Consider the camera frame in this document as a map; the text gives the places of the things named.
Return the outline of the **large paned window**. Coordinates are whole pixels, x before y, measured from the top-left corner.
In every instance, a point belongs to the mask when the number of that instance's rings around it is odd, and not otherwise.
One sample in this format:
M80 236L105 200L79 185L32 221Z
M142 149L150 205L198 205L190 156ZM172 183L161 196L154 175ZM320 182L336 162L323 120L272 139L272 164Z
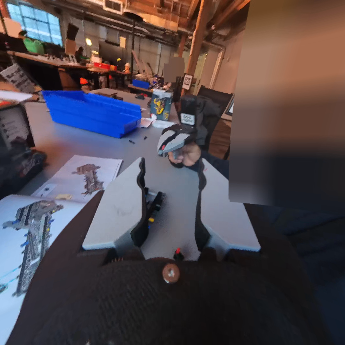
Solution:
M7 1L6 7L10 18L21 24L29 38L63 46L58 17L23 1Z

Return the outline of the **person's dark blue clothing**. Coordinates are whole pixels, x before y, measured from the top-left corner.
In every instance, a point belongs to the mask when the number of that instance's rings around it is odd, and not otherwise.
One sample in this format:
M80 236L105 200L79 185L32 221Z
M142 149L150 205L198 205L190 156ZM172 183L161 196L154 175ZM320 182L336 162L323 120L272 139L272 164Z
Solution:
M345 216L276 206L244 204L275 234L285 237L301 260L334 344L345 343Z

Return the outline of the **black office chair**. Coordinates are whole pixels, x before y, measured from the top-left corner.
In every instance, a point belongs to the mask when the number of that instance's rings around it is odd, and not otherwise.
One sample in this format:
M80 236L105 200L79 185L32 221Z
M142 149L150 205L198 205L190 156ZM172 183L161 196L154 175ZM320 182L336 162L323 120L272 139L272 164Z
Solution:
M202 85L197 97L201 97L205 101L202 125L206 128L207 135L201 149L208 151L211 136L222 115L232 115L233 113L231 107L234 104L235 93L224 93Z

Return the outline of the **black and grey lego assembly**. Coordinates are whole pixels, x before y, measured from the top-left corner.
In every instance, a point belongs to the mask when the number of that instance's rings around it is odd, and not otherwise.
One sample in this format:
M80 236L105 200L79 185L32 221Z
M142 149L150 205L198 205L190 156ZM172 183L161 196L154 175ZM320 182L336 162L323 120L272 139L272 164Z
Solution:
M148 187L144 188L145 191L145 198L146 198L146 218L148 223L148 229L150 229L151 225L154 223L157 213L160 211L162 202L166 198L166 194L163 192L155 192Z

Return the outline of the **white ceiling vent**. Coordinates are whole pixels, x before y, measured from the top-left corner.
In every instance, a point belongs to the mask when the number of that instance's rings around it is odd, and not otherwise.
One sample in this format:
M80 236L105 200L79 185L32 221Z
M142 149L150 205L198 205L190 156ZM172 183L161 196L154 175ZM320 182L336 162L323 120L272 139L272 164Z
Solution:
M121 0L103 0L103 10L123 15L123 1Z

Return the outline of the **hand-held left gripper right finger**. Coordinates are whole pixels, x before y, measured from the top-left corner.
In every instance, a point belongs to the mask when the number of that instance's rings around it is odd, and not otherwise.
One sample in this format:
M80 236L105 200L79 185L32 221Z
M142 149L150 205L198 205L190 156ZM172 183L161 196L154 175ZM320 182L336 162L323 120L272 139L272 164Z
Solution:
M228 180L203 158L198 177L195 241L199 252L205 248L259 252L261 246L244 204L229 200Z

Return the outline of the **lego instruction booklet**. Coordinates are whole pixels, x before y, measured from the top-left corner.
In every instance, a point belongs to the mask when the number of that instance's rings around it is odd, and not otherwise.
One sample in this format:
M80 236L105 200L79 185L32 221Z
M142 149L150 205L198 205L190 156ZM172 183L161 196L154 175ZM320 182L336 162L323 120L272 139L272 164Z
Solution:
M122 162L74 155L32 195L1 200L0 344L7 342L49 247L88 201L117 177Z

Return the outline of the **blue plastic bin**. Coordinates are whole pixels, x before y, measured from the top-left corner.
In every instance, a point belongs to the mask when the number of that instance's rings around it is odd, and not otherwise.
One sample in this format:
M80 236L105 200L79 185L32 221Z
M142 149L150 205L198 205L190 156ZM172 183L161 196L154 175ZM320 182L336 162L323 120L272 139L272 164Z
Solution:
M55 123L120 139L141 122L139 105L83 91L42 91Z

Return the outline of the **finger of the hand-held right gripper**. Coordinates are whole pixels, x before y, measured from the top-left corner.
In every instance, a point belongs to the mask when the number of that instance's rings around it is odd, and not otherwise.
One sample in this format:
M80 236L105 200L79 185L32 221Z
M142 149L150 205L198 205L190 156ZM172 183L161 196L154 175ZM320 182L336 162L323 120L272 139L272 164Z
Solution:
M158 148L161 148L162 145L166 145L165 148L181 148L189 137L190 134L188 133L176 132L171 129L167 130L159 137Z
M167 156L168 152L173 152L182 148L192 139L190 134L162 134L157 145L157 154Z

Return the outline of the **brown cardboard box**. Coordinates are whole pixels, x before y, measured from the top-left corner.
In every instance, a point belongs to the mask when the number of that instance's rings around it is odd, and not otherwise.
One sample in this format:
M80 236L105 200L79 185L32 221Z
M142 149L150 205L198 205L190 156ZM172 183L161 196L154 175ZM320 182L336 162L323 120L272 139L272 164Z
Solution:
M65 41L65 54L75 55L77 51L77 45L75 42L76 36L79 32L79 28L74 24L68 23L67 26L67 35Z

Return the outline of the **black lego set box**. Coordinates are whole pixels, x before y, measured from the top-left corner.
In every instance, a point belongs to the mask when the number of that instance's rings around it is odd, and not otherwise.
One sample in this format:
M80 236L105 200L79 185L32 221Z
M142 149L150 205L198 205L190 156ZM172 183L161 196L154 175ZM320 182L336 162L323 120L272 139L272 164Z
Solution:
M0 148L2 153L12 149L35 147L25 106L5 102L0 110Z

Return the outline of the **white paper sheet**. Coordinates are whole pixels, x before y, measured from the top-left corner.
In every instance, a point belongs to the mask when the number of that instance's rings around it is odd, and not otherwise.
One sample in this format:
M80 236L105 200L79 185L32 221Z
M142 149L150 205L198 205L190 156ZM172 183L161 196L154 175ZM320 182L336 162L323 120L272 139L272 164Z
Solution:
M151 118L144 118L142 117L141 120L137 121L136 124L136 128L149 128L154 127L154 128L168 128L171 127L173 125L175 125L176 123L174 122L170 122L170 121L164 121L164 120L155 120L155 119L151 119Z

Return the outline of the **person's right hand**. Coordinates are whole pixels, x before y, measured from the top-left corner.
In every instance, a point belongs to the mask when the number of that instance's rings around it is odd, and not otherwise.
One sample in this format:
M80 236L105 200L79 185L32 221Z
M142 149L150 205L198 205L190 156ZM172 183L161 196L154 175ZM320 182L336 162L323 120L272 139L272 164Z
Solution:
M201 157L201 149L196 143L192 142L175 151L168 152L167 157L175 168L191 167Z

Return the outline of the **tilted printed box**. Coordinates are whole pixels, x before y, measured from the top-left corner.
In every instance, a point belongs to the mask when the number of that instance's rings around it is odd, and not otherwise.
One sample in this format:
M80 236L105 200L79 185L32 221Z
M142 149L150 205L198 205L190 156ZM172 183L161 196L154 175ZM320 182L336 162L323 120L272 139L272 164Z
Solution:
M0 72L0 75L22 93L35 93L35 85L22 68L14 63Z

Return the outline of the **long wooden workbench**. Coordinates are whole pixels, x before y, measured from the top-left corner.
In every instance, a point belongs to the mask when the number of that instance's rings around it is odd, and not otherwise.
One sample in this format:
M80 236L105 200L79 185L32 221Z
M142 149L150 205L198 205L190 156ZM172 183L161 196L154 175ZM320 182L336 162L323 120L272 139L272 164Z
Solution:
M119 76L124 83L127 76L121 71L111 71L100 67L82 66L66 63L59 59L49 59L45 56L31 55L15 51L6 52L13 63L19 65L24 74L42 90L47 91L79 91L80 78L89 78L93 86L99 89L99 76L106 77L109 87L109 76Z

